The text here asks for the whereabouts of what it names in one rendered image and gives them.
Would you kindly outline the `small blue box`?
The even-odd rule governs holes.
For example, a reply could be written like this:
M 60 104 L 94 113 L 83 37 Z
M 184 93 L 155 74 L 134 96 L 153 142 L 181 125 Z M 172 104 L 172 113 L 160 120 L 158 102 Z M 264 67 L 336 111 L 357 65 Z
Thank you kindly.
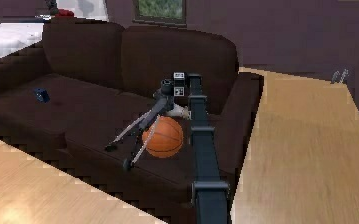
M 39 102 L 47 103 L 50 101 L 50 96 L 46 89 L 36 88 L 34 94 Z

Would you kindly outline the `orange basketball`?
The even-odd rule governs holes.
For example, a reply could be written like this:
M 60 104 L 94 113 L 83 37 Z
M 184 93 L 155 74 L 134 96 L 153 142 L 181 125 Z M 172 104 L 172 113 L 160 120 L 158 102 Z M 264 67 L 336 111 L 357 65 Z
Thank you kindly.
M 161 116 L 147 144 L 147 152 L 157 158 L 168 158 L 179 152 L 183 141 L 181 125 L 171 117 Z

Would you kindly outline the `red object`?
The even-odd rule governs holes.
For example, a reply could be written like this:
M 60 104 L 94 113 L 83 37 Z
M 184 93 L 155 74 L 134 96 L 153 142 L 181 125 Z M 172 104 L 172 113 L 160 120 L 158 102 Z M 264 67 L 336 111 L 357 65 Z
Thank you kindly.
M 74 17 L 75 14 L 73 11 L 67 9 L 52 9 L 50 11 L 52 17 Z

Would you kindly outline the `dark brown sofa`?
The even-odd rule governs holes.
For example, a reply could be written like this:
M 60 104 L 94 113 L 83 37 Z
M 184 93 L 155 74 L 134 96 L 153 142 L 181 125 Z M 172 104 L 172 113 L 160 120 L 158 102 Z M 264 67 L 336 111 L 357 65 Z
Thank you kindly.
M 263 90 L 259 75 L 238 67 L 235 45 L 220 35 L 55 18 L 41 41 L 0 59 L 0 137 L 170 224 L 196 224 L 190 121 L 181 121 L 184 143 L 176 155 L 143 152 L 129 171 L 123 162 L 134 138 L 125 136 L 111 152 L 105 147 L 154 105 L 163 79 L 197 73 L 230 206 Z M 39 102 L 36 88 L 46 89 L 50 101 Z

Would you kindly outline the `window with dark frame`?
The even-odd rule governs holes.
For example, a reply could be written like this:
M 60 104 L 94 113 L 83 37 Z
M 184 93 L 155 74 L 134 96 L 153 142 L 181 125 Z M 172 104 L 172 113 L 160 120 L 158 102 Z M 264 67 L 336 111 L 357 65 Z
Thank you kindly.
M 135 21 L 142 23 L 186 24 L 186 0 L 133 0 Z

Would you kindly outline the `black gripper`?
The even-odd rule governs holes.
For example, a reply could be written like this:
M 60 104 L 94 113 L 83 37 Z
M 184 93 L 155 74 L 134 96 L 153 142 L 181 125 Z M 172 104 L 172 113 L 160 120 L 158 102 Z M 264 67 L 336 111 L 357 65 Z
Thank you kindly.
M 170 79 L 162 80 L 160 88 L 153 94 L 153 97 L 156 102 L 152 108 L 124 128 L 116 138 L 105 147 L 107 152 L 114 151 L 117 149 L 117 144 L 127 134 L 136 133 L 135 147 L 131 151 L 131 156 L 123 162 L 123 169 L 125 171 L 131 170 L 146 150 L 147 144 L 152 139 L 156 125 L 160 119 L 159 115 L 163 115 L 174 108 L 174 82 Z M 150 131 L 146 140 L 142 138 L 145 131 Z

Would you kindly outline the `small white object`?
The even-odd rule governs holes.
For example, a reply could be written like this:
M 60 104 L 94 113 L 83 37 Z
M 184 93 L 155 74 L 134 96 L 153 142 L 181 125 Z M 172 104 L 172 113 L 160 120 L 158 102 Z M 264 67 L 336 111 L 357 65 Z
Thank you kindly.
M 183 119 L 191 119 L 191 111 L 187 107 L 182 107 L 178 104 L 175 104 L 172 110 L 166 112 L 166 115 L 169 117 L 180 117 Z

